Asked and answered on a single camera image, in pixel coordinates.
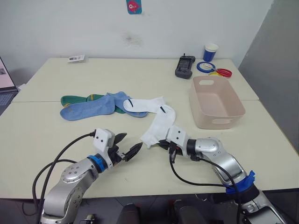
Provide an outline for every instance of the blue sock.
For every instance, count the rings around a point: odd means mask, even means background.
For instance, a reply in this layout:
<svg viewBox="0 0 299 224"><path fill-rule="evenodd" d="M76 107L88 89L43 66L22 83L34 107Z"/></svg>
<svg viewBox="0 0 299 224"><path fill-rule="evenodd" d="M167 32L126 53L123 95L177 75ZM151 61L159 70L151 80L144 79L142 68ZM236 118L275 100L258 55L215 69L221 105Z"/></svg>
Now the blue sock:
<svg viewBox="0 0 299 224"><path fill-rule="evenodd" d="M97 115L111 114L114 112L114 98L105 95L94 101L71 104L60 111L61 117L66 120L80 120Z"/></svg>
<svg viewBox="0 0 299 224"><path fill-rule="evenodd" d="M121 108L124 112L126 112L127 114L133 116L133 117L137 117L137 118L143 118L145 117L148 112L130 112L130 111L126 111L126 109L123 106L123 102L126 99L131 99L131 97L127 96L124 92L118 92L115 94L112 93L107 93L107 95L111 96L114 98L115 101L115 105L118 106L119 108Z"/></svg>

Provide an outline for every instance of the sock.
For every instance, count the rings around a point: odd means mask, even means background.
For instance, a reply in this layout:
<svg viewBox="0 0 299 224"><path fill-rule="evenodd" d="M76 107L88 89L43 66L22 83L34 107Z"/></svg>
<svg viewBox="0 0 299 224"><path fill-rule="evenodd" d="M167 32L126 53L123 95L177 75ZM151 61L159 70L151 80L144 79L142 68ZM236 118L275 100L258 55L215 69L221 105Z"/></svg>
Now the sock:
<svg viewBox="0 0 299 224"><path fill-rule="evenodd" d="M114 110L113 97L105 95L94 101L71 104L62 109L60 115L66 120L80 120L97 115L111 114Z"/></svg>
<svg viewBox="0 0 299 224"><path fill-rule="evenodd" d="M147 112L130 112L127 111L124 106L123 106L123 102L126 99L131 99L131 97L127 96L124 92L120 91L118 93L112 94L112 93L107 93L107 95L111 96L114 98L115 101L115 105L119 108L121 108L124 112L126 112L127 114L133 116L133 117L137 117L137 118L143 118L145 117L148 113Z"/></svg>
<svg viewBox="0 0 299 224"><path fill-rule="evenodd" d="M63 107L67 107L68 105L71 104L78 104L78 103L83 103L86 101L94 101L97 99L100 99L104 95L98 95L98 94L91 94L88 97L77 97L77 96L63 96L60 99L61 105ZM115 112L117 113L125 113L121 108L115 106Z"/></svg>
<svg viewBox="0 0 299 224"><path fill-rule="evenodd" d="M170 106L162 105L161 108L157 111L157 115L149 129L140 138L148 148L166 138L168 129L173 125L176 119L176 113Z"/></svg>
<svg viewBox="0 0 299 224"><path fill-rule="evenodd" d="M123 106L130 112L151 112L157 113L160 110L160 106L164 105L165 101L163 97L154 99L130 99L123 102Z"/></svg>

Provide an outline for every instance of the blue tape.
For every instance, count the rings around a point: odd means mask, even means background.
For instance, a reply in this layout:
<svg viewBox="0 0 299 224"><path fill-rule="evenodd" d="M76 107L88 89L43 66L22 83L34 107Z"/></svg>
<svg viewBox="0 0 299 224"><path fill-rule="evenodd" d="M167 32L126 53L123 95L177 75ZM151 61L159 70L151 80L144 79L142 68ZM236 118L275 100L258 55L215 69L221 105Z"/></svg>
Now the blue tape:
<svg viewBox="0 0 299 224"><path fill-rule="evenodd" d="M201 68L200 65L201 65L201 64L204 64L204 63L205 63L205 64L209 64L209 65L211 65L214 69L206 70L206 69ZM197 68L199 71L204 72L204 73L210 73L210 72L213 72L213 71L216 70L216 66L215 66L214 64L210 63L210 62L199 62L199 63L196 65L196 68Z"/></svg>
<svg viewBox="0 0 299 224"><path fill-rule="evenodd" d="M239 192L247 190L253 184L253 181L255 180L254 175L255 175L255 173L251 170L251 172L249 173L248 176L246 176L240 182L236 183L236 186L237 186ZM229 186L229 188L226 188L226 193L227 194L235 194L234 187Z"/></svg>
<svg viewBox="0 0 299 224"><path fill-rule="evenodd" d="M100 167L101 171L104 172L105 167L103 165L103 160L102 159L100 159L100 158L98 158L98 157L96 157L94 155L90 155L90 156L88 156L88 158L93 159L98 164L98 166Z"/></svg>

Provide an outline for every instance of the small card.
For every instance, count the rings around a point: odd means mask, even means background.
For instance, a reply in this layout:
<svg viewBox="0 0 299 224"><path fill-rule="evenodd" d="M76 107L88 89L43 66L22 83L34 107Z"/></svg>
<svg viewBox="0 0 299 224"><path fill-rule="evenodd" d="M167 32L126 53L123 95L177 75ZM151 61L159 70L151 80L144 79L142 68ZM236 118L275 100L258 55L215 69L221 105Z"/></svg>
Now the small card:
<svg viewBox="0 0 299 224"><path fill-rule="evenodd" d="M141 14L141 0L126 0L129 14Z"/></svg>
<svg viewBox="0 0 299 224"><path fill-rule="evenodd" d="M84 62L84 61L85 61L85 55L78 55L78 56L69 57L67 63Z"/></svg>

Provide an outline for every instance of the screen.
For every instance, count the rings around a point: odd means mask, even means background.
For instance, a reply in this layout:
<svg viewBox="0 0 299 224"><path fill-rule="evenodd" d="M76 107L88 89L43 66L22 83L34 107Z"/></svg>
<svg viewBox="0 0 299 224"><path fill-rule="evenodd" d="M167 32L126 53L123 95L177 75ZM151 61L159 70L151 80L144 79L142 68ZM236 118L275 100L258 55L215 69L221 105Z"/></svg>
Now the screen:
<svg viewBox="0 0 299 224"><path fill-rule="evenodd" d="M7 87L14 87L14 83L0 58L0 89Z"/></svg>

